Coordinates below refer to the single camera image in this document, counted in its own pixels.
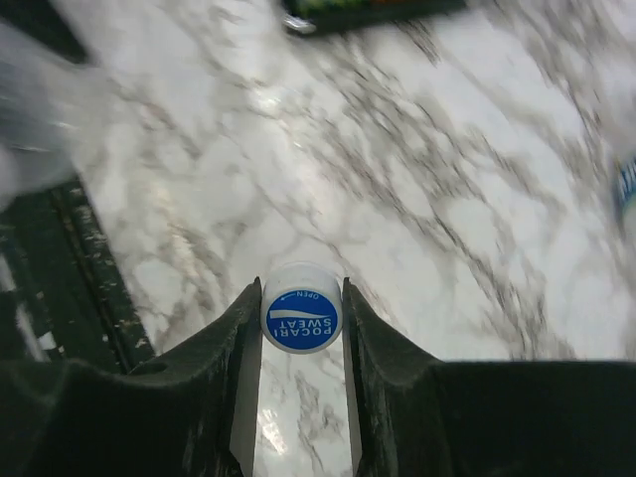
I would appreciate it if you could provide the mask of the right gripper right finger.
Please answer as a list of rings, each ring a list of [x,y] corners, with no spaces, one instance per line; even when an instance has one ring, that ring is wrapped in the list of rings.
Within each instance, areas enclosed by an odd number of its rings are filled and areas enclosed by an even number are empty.
[[[635,366],[443,362],[343,285],[357,476],[631,476]]]

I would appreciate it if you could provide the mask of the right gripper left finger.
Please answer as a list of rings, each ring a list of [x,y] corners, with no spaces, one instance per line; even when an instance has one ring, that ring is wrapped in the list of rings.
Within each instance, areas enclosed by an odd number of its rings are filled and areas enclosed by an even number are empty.
[[[249,476],[261,285],[131,373],[83,360],[1,364],[5,476]]]

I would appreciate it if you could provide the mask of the blue white Pocari cap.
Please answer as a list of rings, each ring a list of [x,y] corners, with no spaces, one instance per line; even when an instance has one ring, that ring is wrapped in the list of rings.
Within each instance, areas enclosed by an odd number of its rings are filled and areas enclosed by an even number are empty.
[[[342,291],[337,277],[311,262],[291,262],[265,280],[261,330],[276,348],[312,354],[329,347],[343,327]]]

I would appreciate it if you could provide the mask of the clear bottle green-blue label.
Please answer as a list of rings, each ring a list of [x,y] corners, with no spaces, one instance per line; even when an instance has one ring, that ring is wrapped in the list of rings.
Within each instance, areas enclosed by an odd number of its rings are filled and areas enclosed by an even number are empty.
[[[615,163],[615,200],[620,221],[635,202],[635,155],[623,156]]]

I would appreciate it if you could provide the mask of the clear Pocari Sweat bottle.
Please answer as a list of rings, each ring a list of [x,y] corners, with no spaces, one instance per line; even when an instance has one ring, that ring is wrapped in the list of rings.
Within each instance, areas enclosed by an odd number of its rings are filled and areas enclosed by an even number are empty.
[[[106,125],[103,70],[92,52],[63,56],[1,23],[1,208],[69,180]]]

